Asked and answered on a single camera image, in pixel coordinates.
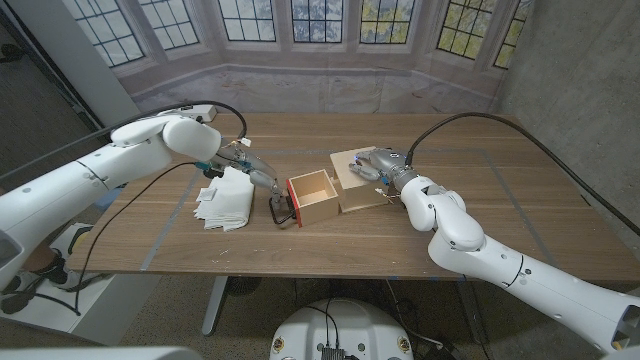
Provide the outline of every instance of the open wooden box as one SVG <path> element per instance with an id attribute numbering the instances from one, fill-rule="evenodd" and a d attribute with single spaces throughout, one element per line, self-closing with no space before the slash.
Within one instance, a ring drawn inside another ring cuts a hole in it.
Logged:
<path id="1" fill-rule="evenodd" d="M 369 181 L 349 169 L 357 153 L 375 149 L 374 146 L 333 153 L 333 184 L 338 191 L 340 208 L 343 213 L 388 204 L 387 198 L 376 192 L 377 188 L 387 192 L 381 181 Z"/>
<path id="2" fill-rule="evenodd" d="M 338 193 L 324 169 L 287 179 L 287 187 L 299 227 L 334 217 L 340 212 Z"/>

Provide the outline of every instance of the metal stand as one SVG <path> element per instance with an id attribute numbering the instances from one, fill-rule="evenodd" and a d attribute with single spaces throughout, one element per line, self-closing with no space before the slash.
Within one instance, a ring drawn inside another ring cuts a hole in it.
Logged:
<path id="1" fill-rule="evenodd" d="M 227 286 L 228 278 L 228 276 L 216 276 L 216 279 L 213 282 L 213 290 L 211 290 L 211 298 L 209 298 L 207 313 L 204 315 L 204 322 L 202 323 L 202 334 L 204 336 L 213 335 L 213 330 L 216 327 L 216 320 L 218 319 L 218 314 L 222 308 L 224 289 Z"/>
<path id="2" fill-rule="evenodd" d="M 489 344 L 489 337 L 487 336 L 484 326 L 480 321 L 480 308 L 478 308 L 478 302 L 476 301 L 476 296 L 473 292 L 472 286 L 473 285 L 468 281 L 456 283 L 462 307 L 464 308 L 467 318 L 467 323 L 469 323 L 471 337 L 476 344 L 487 345 Z M 486 347 L 486 351 L 492 356 L 488 346 Z"/>

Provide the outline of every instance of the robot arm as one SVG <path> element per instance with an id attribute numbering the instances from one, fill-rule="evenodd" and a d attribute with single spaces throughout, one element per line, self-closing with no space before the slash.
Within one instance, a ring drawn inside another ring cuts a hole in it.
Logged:
<path id="1" fill-rule="evenodd" d="M 416 230 L 437 229 L 429 256 L 439 266 L 505 289 L 603 353 L 640 345 L 640 298 L 587 283 L 494 240 L 466 213 L 457 193 L 405 166 L 398 152 L 376 149 L 356 160 L 353 171 L 367 178 L 376 172 L 400 191 Z"/>
<path id="2" fill-rule="evenodd" d="M 111 144 L 0 197 L 0 289 L 49 233 L 109 190 L 167 166 L 170 150 L 209 166 L 218 162 L 219 150 L 226 150 L 220 148 L 226 140 L 218 131 L 180 114 L 130 123 L 115 130 L 111 138 Z M 225 165 L 242 169 L 254 184 L 270 189 L 277 204 L 282 191 L 275 171 L 242 152 L 242 160 L 231 158 Z"/>

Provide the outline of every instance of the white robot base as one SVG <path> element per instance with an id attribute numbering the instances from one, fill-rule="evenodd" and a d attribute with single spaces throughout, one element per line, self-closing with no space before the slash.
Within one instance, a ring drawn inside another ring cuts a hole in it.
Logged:
<path id="1" fill-rule="evenodd" d="M 331 299 L 327 312 L 335 320 L 334 327 L 325 318 L 327 301 L 303 307 L 280 325 L 273 336 L 270 360 L 413 360 L 407 333 L 390 315 L 359 300 Z"/>

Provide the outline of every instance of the table top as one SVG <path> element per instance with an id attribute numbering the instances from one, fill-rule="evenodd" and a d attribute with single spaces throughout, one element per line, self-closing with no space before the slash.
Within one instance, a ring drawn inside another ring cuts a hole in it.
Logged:
<path id="1" fill-rule="evenodd" d="M 367 146 L 406 151 L 448 115 L 246 114 L 249 149 L 284 180 L 331 172 L 329 154 Z M 211 124 L 233 138 L 239 122 L 218 114 Z M 192 161 L 174 154 L 174 163 Z M 465 200 L 486 234 L 588 281 L 640 280 L 640 263 L 580 196 L 568 177 L 516 131 L 486 119 L 450 123 L 425 139 L 414 168 Z M 120 210 L 158 173 L 130 183 L 98 221 Z M 156 182 L 104 230 L 88 271 L 211 273 L 241 276 L 458 279 L 427 253 L 433 232 L 421 233 L 400 205 L 363 209 L 298 228 L 277 226 L 269 191 L 256 187 L 249 223 L 204 230 L 193 217 L 199 189 L 211 180 L 191 166 Z M 68 264 L 81 269 L 92 231 Z"/>

